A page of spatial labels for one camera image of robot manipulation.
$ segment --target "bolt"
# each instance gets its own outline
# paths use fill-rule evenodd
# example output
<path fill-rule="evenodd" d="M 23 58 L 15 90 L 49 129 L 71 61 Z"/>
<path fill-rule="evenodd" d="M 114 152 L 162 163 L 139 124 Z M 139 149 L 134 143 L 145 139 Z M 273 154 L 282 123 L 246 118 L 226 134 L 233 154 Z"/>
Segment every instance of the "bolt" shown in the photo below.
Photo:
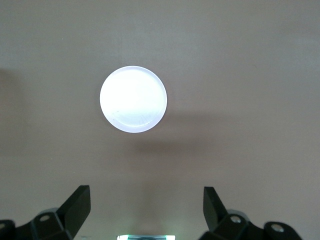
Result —
<path fill-rule="evenodd" d="M 234 222 L 235 224 L 241 223 L 241 219 L 238 216 L 231 216 L 230 217 L 231 221 Z"/>
<path fill-rule="evenodd" d="M 44 221 L 47 221 L 49 218 L 50 218 L 49 215 L 44 215 L 44 216 L 40 217 L 39 220 L 40 220 L 40 222 L 44 222 Z"/>
<path fill-rule="evenodd" d="M 276 232 L 279 232 L 279 233 L 283 233 L 285 230 L 284 230 L 284 228 L 282 227 L 282 226 L 280 226 L 279 224 L 272 224 L 271 225 L 271 228 L 273 229 L 273 230 L 275 230 Z"/>

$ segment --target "illuminated rectangular object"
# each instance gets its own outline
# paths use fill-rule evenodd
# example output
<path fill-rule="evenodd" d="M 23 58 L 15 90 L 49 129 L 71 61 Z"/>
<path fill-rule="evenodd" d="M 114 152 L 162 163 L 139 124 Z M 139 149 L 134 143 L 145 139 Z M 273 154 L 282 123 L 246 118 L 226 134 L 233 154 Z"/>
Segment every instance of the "illuminated rectangular object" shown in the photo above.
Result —
<path fill-rule="evenodd" d="M 121 235 L 116 240 L 175 240 L 174 235 Z"/>

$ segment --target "metal screw head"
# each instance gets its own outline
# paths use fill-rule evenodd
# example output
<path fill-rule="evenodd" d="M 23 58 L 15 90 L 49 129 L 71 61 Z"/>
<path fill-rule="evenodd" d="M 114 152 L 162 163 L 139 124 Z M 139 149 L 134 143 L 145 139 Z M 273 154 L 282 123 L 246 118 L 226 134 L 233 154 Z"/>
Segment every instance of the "metal screw head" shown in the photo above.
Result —
<path fill-rule="evenodd" d="M 279 233 L 283 233 L 285 231 L 285 229 L 282 226 L 280 226 L 279 224 L 276 224 L 276 223 L 272 224 L 271 228 Z"/>
<path fill-rule="evenodd" d="M 40 220 L 40 222 L 44 222 L 44 221 L 47 221 L 49 218 L 50 218 L 49 215 L 44 215 L 44 216 L 40 217 L 39 220 Z"/>
<path fill-rule="evenodd" d="M 241 223 L 241 219 L 238 216 L 231 216 L 230 217 L 231 221 L 234 222 L 235 224 Z"/>

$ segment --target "black bracket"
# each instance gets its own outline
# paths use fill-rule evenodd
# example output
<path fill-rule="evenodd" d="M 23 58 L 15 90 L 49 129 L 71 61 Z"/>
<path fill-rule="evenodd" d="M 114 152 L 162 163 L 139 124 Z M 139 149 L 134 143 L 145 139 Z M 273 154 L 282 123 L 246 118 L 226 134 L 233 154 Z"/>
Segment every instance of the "black bracket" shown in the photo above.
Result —
<path fill-rule="evenodd" d="M 25 225 L 0 220 L 0 240 L 72 240 L 90 210 L 90 188 L 82 185 L 58 210 L 41 213 Z"/>
<path fill-rule="evenodd" d="M 229 214 L 213 187 L 205 187 L 203 214 L 209 231 L 199 240 L 302 240 L 282 222 L 267 222 L 261 229 L 238 214 Z"/>

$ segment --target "white plate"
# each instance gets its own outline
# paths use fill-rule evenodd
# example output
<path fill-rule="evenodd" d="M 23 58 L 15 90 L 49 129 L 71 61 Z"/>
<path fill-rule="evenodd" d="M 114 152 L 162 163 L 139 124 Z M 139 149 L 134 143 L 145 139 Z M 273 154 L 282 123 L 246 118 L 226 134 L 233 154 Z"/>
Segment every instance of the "white plate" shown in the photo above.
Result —
<path fill-rule="evenodd" d="M 152 71 L 125 66 L 111 73 L 100 92 L 106 119 L 117 129 L 141 133 L 157 125 L 167 108 L 167 93 Z"/>

